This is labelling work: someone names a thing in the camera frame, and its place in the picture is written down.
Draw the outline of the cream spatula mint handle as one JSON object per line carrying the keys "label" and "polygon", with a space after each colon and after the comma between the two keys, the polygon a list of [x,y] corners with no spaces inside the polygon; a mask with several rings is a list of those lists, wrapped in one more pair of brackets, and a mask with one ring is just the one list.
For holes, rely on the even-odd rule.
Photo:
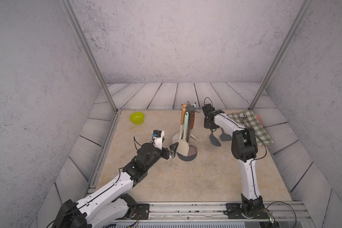
{"label": "cream spatula mint handle", "polygon": [[189,152],[189,144],[186,142],[188,120],[189,120],[189,114],[186,112],[185,117],[184,117],[183,135],[182,135],[182,139],[178,140],[179,146],[177,149],[177,153],[183,156],[187,156]]}

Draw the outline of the grey spoon mint handle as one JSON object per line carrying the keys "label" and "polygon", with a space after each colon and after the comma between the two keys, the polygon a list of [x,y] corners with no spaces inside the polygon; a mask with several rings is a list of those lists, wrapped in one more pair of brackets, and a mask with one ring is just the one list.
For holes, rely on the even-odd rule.
{"label": "grey spoon mint handle", "polygon": [[216,129],[211,129],[211,134],[210,134],[211,144],[216,146],[216,147],[221,147],[221,143],[219,142],[219,140],[213,134],[215,131],[216,131]]}

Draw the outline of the grey spatula mint handle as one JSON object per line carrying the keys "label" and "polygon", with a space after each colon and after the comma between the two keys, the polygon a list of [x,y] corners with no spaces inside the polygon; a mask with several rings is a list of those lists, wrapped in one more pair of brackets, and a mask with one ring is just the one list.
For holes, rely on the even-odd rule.
{"label": "grey spatula mint handle", "polygon": [[232,141],[232,136],[230,136],[229,134],[225,133],[224,129],[221,128],[221,135],[219,136],[220,139],[224,142],[227,142],[227,141]]}

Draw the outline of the grey utensil rack stand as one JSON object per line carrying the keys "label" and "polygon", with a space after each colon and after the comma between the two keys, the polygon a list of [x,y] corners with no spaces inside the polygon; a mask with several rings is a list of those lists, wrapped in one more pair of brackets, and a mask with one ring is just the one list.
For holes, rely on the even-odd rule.
{"label": "grey utensil rack stand", "polygon": [[[190,114],[191,111],[195,111],[195,113],[197,113],[198,111],[196,110],[196,104],[190,104],[189,102],[187,103],[187,107],[186,107],[186,112],[188,114]],[[193,159],[196,158],[197,156],[197,146],[195,144],[195,142],[197,141],[197,138],[191,134],[191,139],[190,141],[188,141],[187,139],[187,133],[186,133],[186,142],[189,144],[189,152],[187,156],[183,156],[177,153],[178,157],[183,160],[183,161],[192,161]]]}

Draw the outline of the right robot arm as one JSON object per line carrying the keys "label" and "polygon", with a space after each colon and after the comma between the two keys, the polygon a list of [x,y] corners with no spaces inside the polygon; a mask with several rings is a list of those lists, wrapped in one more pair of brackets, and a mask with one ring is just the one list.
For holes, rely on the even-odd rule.
{"label": "right robot arm", "polygon": [[229,159],[240,170],[239,203],[226,203],[223,212],[228,219],[255,219],[264,228],[296,227],[297,209],[266,145],[248,122],[248,115],[234,120],[216,109],[209,97],[203,101],[204,128],[211,130],[211,143],[220,146],[225,139],[216,131],[231,136]]}

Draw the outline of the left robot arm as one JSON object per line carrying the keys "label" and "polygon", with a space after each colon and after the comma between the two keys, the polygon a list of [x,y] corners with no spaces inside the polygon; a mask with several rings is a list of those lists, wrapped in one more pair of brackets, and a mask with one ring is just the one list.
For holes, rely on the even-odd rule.
{"label": "left robot arm", "polygon": [[161,158],[168,160],[176,154],[179,144],[169,148],[157,148],[153,143],[144,143],[137,155],[108,184],[76,202],[62,204],[56,218],[48,224],[52,228],[101,228],[112,221],[131,217],[136,201],[128,191],[141,182],[148,170]]}

